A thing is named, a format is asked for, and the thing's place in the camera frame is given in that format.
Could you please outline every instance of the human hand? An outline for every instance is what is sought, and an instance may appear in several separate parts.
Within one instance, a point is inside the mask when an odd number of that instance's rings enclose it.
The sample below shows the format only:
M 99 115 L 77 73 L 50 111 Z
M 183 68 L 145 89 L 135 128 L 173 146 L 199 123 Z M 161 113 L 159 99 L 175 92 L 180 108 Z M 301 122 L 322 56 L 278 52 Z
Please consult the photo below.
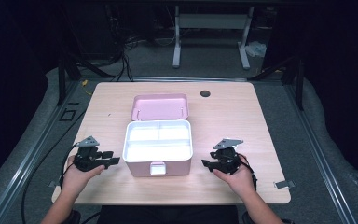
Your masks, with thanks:
M 248 164 L 247 160 L 242 155 L 240 155 L 240 158 L 242 162 Z M 243 164 L 241 164 L 238 170 L 232 175 L 225 174 L 217 169 L 213 169 L 213 174 L 228 183 L 231 189 L 242 199 L 245 195 L 255 193 L 252 174 Z
M 100 165 L 88 172 L 78 170 L 74 163 L 75 156 L 68 158 L 67 170 L 64 175 L 61 192 L 71 198 L 77 198 L 80 192 L 86 187 L 89 180 L 99 175 L 104 170 L 104 165 Z

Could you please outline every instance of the person's left hand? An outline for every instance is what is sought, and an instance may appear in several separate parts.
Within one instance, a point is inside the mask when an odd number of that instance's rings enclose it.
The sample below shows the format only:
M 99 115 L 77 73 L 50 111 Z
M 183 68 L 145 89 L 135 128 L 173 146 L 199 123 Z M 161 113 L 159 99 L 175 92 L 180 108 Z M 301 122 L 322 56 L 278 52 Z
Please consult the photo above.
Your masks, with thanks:
M 62 183 L 62 194 L 77 198 L 80 192 L 86 187 L 89 180 L 99 175 L 104 170 L 104 165 L 100 165 L 88 172 L 78 170 L 73 164 L 75 156 L 68 158 L 67 171 Z

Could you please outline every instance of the pink storage box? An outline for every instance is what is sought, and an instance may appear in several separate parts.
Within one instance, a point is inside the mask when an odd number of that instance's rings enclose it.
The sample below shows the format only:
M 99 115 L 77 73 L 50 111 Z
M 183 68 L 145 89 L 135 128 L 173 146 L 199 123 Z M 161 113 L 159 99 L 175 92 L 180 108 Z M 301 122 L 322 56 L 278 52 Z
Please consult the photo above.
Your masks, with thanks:
M 123 160 L 133 176 L 188 175 L 193 147 L 184 94 L 134 98 Z

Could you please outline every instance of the person's left forearm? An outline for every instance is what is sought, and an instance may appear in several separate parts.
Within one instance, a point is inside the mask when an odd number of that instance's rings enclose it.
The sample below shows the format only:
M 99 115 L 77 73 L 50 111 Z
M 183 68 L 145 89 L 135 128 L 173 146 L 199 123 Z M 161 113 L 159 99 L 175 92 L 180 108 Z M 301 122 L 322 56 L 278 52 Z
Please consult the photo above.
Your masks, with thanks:
M 63 223 L 71 214 L 75 200 L 75 196 L 61 193 L 41 223 Z

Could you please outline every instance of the box latch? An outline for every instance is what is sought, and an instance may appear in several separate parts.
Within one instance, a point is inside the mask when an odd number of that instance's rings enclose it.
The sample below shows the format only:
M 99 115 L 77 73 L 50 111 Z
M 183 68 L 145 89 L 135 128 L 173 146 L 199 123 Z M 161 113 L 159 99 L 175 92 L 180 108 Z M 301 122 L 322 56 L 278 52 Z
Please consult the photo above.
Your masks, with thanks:
M 165 167 L 165 162 L 163 161 L 153 161 L 150 163 L 150 174 L 151 175 L 165 175 L 167 174 L 167 169 Z

